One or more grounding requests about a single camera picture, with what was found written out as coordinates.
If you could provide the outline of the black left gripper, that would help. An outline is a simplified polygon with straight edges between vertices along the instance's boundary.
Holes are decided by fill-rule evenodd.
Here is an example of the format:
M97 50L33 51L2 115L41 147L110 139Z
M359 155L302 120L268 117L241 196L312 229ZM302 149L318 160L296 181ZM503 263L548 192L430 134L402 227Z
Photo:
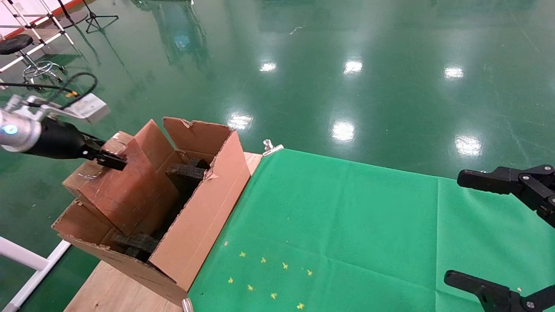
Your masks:
M40 125L36 144L24 154L51 159L95 159L97 164L118 171L127 165L125 158L102 149L105 141L78 130L71 123L44 118Z

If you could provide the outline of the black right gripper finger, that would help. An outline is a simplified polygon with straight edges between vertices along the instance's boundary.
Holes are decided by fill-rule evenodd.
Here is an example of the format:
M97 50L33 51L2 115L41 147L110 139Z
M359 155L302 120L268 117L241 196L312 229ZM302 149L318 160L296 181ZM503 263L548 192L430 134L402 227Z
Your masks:
M476 296L485 312L543 312L555 304L554 285L529 296L521 296L507 286L460 271L446 271L444 282L452 288Z
M462 170L457 183L464 188L512 194L551 227L555 226L555 170L551 165L529 169L497 167L493 172Z

